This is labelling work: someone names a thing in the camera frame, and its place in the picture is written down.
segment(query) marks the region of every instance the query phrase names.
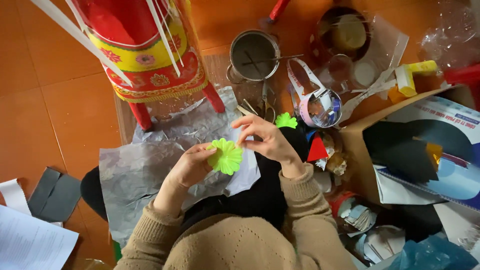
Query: woman's right hand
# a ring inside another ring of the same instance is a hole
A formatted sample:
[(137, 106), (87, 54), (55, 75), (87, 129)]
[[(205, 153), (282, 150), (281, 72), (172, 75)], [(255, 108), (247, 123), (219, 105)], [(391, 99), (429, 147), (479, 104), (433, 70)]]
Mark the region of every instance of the woman's right hand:
[[(274, 124), (251, 114), (233, 121), (232, 127), (242, 127), (237, 141), (238, 146), (251, 149), (270, 160), (280, 162), (285, 177), (294, 178), (304, 173), (305, 168), (297, 152)], [(263, 141), (247, 141), (246, 138), (252, 135), (261, 137)]]

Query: red stool leg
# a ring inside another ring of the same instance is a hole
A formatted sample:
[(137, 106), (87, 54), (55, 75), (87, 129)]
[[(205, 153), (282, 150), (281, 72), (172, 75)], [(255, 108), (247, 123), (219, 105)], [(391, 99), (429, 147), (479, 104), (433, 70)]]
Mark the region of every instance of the red stool leg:
[(202, 90), (205, 97), (210, 101), (213, 106), (213, 109), (217, 113), (225, 112), (225, 105), (223, 104), (222, 99), (216, 92), (215, 88), (213, 87), (212, 83), (208, 83), (208, 85)]
[(140, 124), (140, 127), (143, 131), (148, 131), (152, 127), (152, 120), (150, 119), (150, 114), (148, 113), (147, 107), (144, 103), (128, 103), (130, 109), (135, 115), (137, 122)]

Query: yellow-green flower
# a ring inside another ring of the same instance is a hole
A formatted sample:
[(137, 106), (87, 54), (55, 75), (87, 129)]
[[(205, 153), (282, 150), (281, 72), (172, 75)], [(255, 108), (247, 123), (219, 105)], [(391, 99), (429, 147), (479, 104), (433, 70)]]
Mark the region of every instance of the yellow-green flower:
[(208, 165), (212, 166), (214, 171), (221, 171), (224, 174), (233, 175), (240, 169), (242, 162), (242, 148), (235, 147), (233, 141), (227, 141), (221, 138), (214, 140), (212, 145), (206, 149), (216, 148), (216, 153), (208, 158)]
[(296, 128), (298, 123), (296, 118), (291, 118), (288, 112), (282, 113), (276, 117), (275, 125), (277, 127), (288, 126)]

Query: brown sweater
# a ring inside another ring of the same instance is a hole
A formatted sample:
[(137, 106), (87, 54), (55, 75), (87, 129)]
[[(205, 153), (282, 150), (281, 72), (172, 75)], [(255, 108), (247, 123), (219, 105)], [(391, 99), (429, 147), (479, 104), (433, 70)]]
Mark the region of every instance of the brown sweater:
[(317, 183), (313, 166), (298, 179), (280, 181), (293, 220), (292, 245), (261, 218), (215, 215), (196, 223), (182, 235), (183, 215), (174, 218), (144, 208), (122, 249), (115, 270), (225, 270), (225, 269), (356, 269), (342, 246), (332, 212)]

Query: metal pot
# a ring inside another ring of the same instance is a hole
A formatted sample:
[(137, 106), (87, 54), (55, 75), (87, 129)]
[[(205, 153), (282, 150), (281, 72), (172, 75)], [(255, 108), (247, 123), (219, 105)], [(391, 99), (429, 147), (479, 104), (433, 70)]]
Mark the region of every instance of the metal pot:
[(257, 63), (262, 74), (259, 74), (251, 62), (247, 51), (253, 61), (260, 61), (280, 57), (280, 48), (275, 37), (260, 31), (248, 30), (240, 33), (230, 47), (230, 62), (227, 68), (227, 79), (233, 84), (245, 82), (260, 82), (262, 77), (271, 77), (279, 66), (279, 61), (264, 61)]

